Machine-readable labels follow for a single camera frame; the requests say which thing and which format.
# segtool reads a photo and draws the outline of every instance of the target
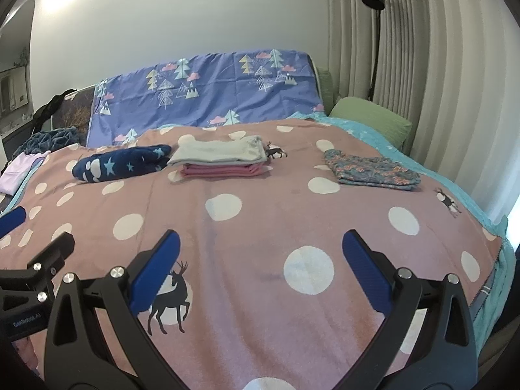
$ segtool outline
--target lavender cloth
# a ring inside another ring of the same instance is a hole
[[[50,154],[50,151],[44,152],[43,154],[26,155],[24,152],[19,154],[7,166],[0,177],[0,192],[6,195],[14,195],[25,179],[25,176],[27,176],[31,170],[33,164],[48,154]]]

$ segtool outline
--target purple fabric with tree print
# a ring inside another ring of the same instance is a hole
[[[222,126],[319,111],[306,53],[277,49],[182,58],[96,85],[88,147],[127,143],[148,129]]]

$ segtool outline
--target silver screw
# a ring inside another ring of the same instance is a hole
[[[408,268],[399,268],[397,274],[399,274],[399,277],[402,279],[408,280],[412,278],[412,272]]]
[[[451,283],[451,284],[458,284],[459,282],[459,277],[456,275],[456,274],[448,274],[448,281]]]
[[[75,277],[75,276],[74,276],[74,273],[73,273],[73,272],[68,272],[67,274],[65,274],[65,275],[63,276],[63,281],[64,281],[65,283],[70,283],[70,282],[72,282],[72,280],[74,280],[74,277]]]
[[[110,270],[110,275],[117,279],[121,277],[125,273],[125,269],[123,267],[114,267]]]

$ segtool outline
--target folded clothing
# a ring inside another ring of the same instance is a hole
[[[236,141],[188,141],[179,145],[168,161],[168,165],[227,165],[240,166],[267,161],[262,138],[246,136]]]
[[[263,163],[246,166],[198,166],[185,164],[180,171],[184,177],[252,177],[263,174]]]
[[[50,151],[43,154],[26,155],[24,152],[9,163],[0,177],[0,192],[6,195],[14,195],[23,180],[29,174],[33,164],[41,158],[50,154]]]
[[[421,182],[418,173],[386,157],[363,158],[337,149],[328,149],[323,156],[340,183],[410,191]]]
[[[168,162],[172,147],[154,145],[118,149],[81,159],[72,175],[85,182],[104,182],[159,172]]]
[[[29,155],[39,154],[45,151],[58,151],[79,141],[80,137],[74,126],[51,130],[50,132],[38,132],[19,146],[12,155],[12,158],[15,159],[22,152]]]

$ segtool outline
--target turquoise blanket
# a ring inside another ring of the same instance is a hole
[[[327,117],[323,113],[295,113],[290,116],[290,118],[311,118],[317,122],[337,126],[355,138],[367,143],[371,147],[374,147],[381,153],[381,155],[390,158],[392,161],[399,162],[404,167],[414,170],[417,173],[430,176],[432,179],[437,180],[448,188],[449,191],[457,197],[462,204],[464,204],[470,213],[472,213],[482,226],[491,234],[502,238],[502,249],[500,250],[497,261],[495,262],[495,278],[493,279],[491,291],[473,321],[477,350],[480,352],[487,338],[490,336],[498,317],[500,317],[500,314],[502,313],[505,300],[507,299],[509,289],[511,288],[511,283],[513,282],[516,258],[511,243],[505,237],[505,231],[508,226],[507,218],[504,217],[497,225],[492,223],[487,215],[485,215],[484,211],[482,211],[475,201],[472,200],[459,186],[444,176],[428,170],[421,164],[405,156],[371,127],[350,120]]]

